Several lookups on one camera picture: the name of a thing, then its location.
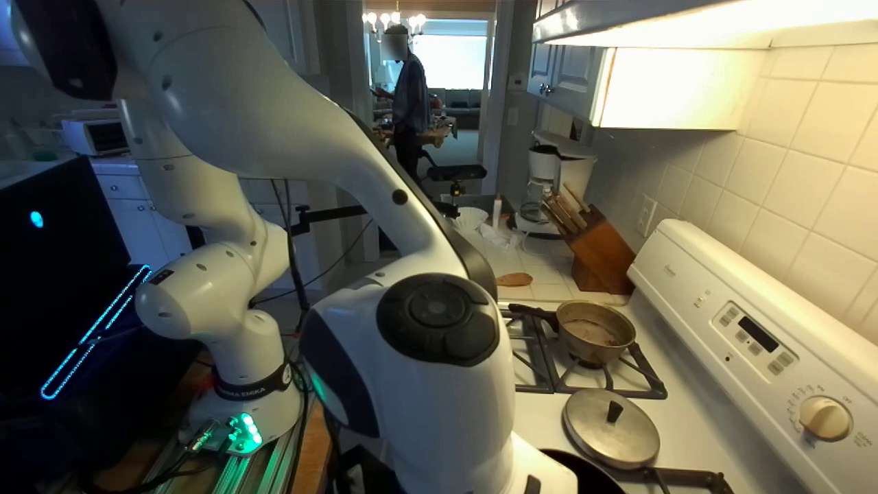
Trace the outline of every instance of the wooden knife block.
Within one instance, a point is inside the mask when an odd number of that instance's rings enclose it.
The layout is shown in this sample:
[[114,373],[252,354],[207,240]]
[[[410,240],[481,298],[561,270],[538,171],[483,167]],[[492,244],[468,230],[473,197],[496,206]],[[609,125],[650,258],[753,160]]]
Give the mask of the wooden knife block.
[[629,267],[635,254],[598,208],[584,218],[584,230],[569,240],[580,292],[632,295]]

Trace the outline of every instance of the stove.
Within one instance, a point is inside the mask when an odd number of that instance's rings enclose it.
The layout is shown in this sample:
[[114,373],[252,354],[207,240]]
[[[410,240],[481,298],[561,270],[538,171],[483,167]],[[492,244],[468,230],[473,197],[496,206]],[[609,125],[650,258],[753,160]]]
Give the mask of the stove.
[[581,455],[562,429],[572,394],[616,391],[660,429],[660,455],[613,472],[625,493],[872,493],[878,348],[690,224],[657,229],[616,309],[638,343],[580,365],[551,303],[506,314],[517,434]]

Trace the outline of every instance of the person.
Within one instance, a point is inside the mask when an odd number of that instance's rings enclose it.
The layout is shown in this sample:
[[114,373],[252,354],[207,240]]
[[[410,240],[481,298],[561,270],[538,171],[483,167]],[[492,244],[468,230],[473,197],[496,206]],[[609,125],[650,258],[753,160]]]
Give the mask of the person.
[[384,31],[384,47],[396,63],[403,63],[392,92],[392,148],[403,171],[417,181],[417,160],[424,133],[431,125],[429,77],[421,59],[410,47],[410,27],[392,26]]

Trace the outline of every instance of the stove knob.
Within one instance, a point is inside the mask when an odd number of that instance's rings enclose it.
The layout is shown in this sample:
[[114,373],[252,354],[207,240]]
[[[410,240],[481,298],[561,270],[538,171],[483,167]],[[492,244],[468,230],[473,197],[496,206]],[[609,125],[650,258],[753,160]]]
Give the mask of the stove knob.
[[841,443],[849,438],[854,418],[841,401],[830,395],[812,395],[802,405],[798,423],[812,439]]

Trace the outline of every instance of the black monitor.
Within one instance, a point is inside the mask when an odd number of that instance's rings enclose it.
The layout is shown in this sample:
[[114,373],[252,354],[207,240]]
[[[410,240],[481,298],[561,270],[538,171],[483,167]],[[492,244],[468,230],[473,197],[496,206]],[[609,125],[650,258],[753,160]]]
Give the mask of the black monitor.
[[131,273],[89,160],[0,189],[3,405],[33,401]]

